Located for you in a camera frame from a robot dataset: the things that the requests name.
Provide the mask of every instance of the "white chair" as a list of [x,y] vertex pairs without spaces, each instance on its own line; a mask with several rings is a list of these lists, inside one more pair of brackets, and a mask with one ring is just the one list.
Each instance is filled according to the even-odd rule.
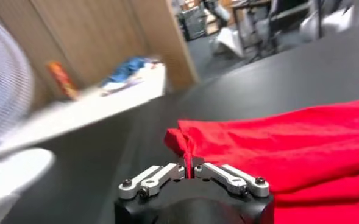
[[311,15],[300,25],[300,34],[305,40],[313,41],[320,36],[343,32],[351,27],[359,26],[359,0],[353,0],[350,7],[322,16],[328,9],[319,10],[317,1],[311,0]]

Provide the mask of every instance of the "fan grille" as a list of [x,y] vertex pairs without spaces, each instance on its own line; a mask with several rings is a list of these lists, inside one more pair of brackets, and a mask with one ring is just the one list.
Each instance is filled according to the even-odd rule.
[[32,71],[12,36],[0,26],[0,143],[29,111]]

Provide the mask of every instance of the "red cloth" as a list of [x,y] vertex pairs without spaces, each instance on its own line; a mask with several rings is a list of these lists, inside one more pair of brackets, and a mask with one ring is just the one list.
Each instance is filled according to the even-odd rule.
[[265,177],[276,224],[359,223],[359,101],[253,121],[179,121],[165,143]]

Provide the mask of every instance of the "blue cloth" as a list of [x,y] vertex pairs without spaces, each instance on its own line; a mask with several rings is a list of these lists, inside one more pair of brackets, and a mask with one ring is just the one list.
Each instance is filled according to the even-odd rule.
[[103,86],[111,82],[125,82],[129,76],[145,66],[146,58],[134,57],[120,64],[114,72],[104,80]]

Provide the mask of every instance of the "black table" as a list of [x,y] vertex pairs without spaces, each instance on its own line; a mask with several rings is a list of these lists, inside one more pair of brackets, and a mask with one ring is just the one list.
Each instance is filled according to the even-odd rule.
[[251,119],[359,99],[359,29],[283,52],[38,144],[57,161],[4,223],[113,223],[117,184],[175,161],[163,144],[178,119]]

